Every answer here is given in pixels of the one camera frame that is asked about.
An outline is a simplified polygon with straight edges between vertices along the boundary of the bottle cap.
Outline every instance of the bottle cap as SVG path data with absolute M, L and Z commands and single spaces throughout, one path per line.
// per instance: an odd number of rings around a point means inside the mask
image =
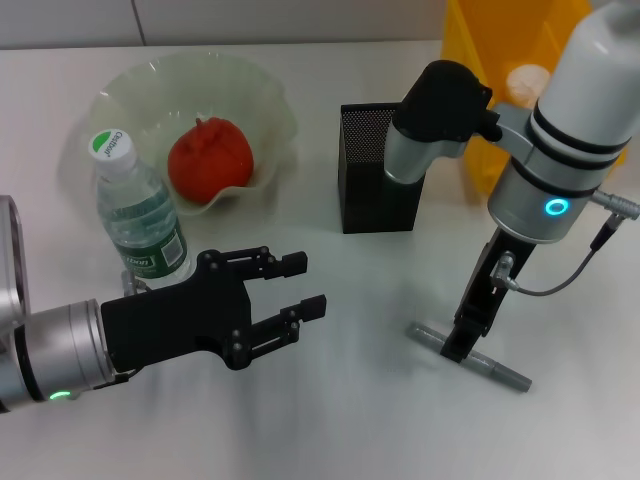
M 96 134 L 89 142 L 89 153 L 98 171 L 107 176 L 131 170 L 138 158 L 131 137 L 117 128 Z

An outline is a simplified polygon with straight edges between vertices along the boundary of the blue indicator light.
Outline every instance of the blue indicator light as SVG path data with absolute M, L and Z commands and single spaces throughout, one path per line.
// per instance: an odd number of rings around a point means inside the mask
M 548 215 L 555 217 L 557 215 L 562 215 L 569 210 L 569 200 L 565 200 L 564 198 L 554 198 L 553 200 L 549 200 L 547 204 L 544 206 L 544 210 Z

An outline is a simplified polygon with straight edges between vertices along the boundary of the clear wavy bowl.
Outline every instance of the clear wavy bowl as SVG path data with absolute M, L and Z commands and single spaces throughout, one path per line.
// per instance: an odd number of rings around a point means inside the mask
M 212 116 L 242 130 L 253 152 L 254 172 L 246 187 L 225 188 L 207 205 L 197 205 L 173 189 L 168 155 L 196 118 Z M 89 133 L 120 128 L 131 135 L 143 161 L 162 175 L 182 215 L 198 215 L 221 198 L 263 189 L 297 131 L 280 81 L 243 58 L 207 51 L 158 57 L 122 73 L 94 99 L 89 128 Z

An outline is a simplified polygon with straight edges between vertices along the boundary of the bottle label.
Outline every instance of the bottle label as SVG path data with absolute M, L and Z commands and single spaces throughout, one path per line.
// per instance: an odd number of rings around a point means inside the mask
M 116 245 L 116 249 L 125 266 L 140 278 L 165 277 L 180 268 L 187 258 L 187 244 L 178 221 L 171 233 L 155 245 L 144 248 Z

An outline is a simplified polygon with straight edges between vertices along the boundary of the plastic bottle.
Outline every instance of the plastic bottle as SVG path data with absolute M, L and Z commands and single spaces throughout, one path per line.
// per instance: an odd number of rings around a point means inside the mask
M 89 153 L 98 177 L 98 214 L 125 267 L 151 288 L 182 281 L 190 268 L 187 244 L 160 176 L 119 129 L 95 135 Z

